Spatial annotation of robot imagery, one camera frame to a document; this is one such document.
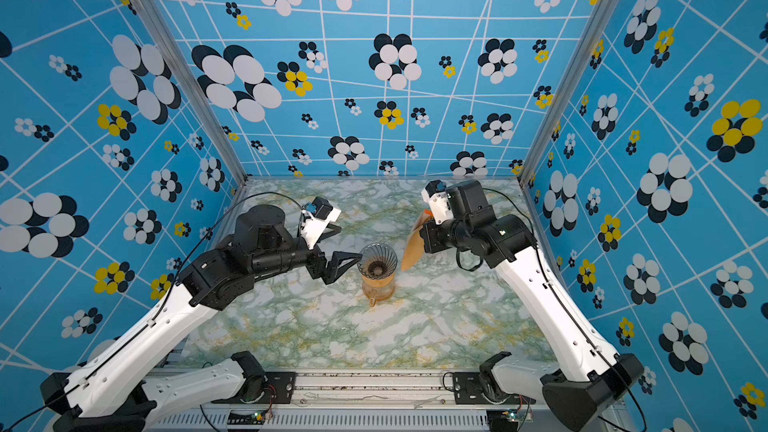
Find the brown paper coffee filter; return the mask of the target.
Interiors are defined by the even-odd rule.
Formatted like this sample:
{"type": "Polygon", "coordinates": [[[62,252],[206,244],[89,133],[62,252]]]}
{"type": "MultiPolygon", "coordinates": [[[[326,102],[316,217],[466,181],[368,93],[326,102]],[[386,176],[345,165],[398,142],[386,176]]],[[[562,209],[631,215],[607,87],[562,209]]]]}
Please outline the brown paper coffee filter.
{"type": "Polygon", "coordinates": [[[401,261],[401,270],[403,272],[411,269],[423,256],[423,241],[419,235],[419,231],[430,218],[431,217],[425,217],[422,213],[413,226],[407,238],[406,247],[401,261]]]}

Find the grey ribbed glass dripper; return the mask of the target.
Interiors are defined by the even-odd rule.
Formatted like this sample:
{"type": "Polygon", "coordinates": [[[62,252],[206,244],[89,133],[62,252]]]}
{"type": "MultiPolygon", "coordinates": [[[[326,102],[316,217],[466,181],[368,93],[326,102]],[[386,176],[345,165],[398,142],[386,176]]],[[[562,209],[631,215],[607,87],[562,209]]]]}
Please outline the grey ribbed glass dripper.
{"type": "Polygon", "coordinates": [[[398,257],[394,249],[383,243],[372,243],[360,251],[361,260],[357,266],[360,274],[367,279],[383,280],[398,270],[398,257]]]}

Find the orange glass coffee carafe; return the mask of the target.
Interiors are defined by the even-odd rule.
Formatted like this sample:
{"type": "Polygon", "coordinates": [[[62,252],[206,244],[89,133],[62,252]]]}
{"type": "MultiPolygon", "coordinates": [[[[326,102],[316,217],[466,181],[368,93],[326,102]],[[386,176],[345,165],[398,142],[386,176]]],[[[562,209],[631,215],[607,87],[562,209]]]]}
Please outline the orange glass coffee carafe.
{"type": "Polygon", "coordinates": [[[395,288],[394,275],[390,275],[384,279],[362,277],[362,291],[368,298],[371,307],[379,302],[389,299],[393,295],[395,288]]]}

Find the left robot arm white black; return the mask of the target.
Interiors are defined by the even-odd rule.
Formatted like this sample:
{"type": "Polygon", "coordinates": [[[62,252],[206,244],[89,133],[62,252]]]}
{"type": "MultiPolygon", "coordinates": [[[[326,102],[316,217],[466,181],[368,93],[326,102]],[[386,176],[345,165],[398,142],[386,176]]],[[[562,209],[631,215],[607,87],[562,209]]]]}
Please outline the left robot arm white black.
{"type": "Polygon", "coordinates": [[[255,403],[274,397],[249,352],[169,377],[149,372],[200,325],[256,283],[304,268],[330,285],[360,261],[358,253],[325,256],[318,244],[341,229],[340,210],[317,197],[302,207],[298,230],[284,211],[260,204],[238,216],[232,234],[184,268],[161,302],[102,353],[40,386],[54,431],[144,431],[168,416],[215,401],[255,403]]]}

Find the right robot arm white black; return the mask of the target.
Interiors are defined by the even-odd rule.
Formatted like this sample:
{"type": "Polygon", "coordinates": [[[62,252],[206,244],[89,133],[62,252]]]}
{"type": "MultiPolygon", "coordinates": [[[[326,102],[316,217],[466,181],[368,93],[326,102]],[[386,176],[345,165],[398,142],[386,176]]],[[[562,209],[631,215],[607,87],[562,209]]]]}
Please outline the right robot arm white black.
{"type": "Polygon", "coordinates": [[[580,431],[630,395],[643,365],[591,325],[542,257],[530,226],[513,214],[497,216],[476,180],[454,186],[433,180],[421,196],[431,212],[419,231],[425,252],[477,256],[513,289],[557,359],[555,368],[506,351],[487,359],[478,382],[489,402],[533,399],[567,429],[580,431]]]}

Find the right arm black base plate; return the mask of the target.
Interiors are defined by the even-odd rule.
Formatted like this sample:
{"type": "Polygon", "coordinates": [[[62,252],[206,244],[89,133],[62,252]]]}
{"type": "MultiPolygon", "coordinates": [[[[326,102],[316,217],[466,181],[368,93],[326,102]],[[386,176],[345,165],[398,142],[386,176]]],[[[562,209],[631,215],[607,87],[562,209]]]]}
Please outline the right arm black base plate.
{"type": "Polygon", "coordinates": [[[456,405],[536,405],[537,400],[519,394],[507,394],[502,399],[491,398],[483,389],[478,372],[445,372],[441,385],[453,394],[456,405]]]}

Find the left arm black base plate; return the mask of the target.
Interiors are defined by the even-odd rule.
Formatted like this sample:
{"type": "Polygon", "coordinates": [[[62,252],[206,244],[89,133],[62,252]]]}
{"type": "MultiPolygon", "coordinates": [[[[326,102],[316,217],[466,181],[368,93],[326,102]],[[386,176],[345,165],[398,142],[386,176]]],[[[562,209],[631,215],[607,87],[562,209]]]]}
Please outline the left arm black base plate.
{"type": "Polygon", "coordinates": [[[247,379],[241,389],[227,399],[214,400],[215,404],[275,405],[289,404],[295,389],[295,371],[267,371],[260,378],[247,379]]]}

